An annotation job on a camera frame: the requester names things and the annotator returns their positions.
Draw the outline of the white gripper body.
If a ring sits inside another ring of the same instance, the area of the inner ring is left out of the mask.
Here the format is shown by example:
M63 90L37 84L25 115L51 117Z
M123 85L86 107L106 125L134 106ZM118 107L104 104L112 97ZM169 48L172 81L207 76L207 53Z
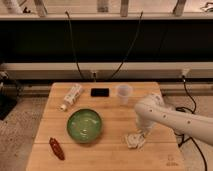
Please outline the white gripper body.
M136 126L139 129L139 132L146 136L153 128L154 122L144 118L137 118Z

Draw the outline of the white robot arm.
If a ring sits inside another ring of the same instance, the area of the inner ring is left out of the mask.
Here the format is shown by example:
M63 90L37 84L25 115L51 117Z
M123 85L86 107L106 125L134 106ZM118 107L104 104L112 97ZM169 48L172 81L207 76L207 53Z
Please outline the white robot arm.
M159 94L148 94L134 107L137 127L148 133L160 123L213 146L213 118L179 112L167 108Z

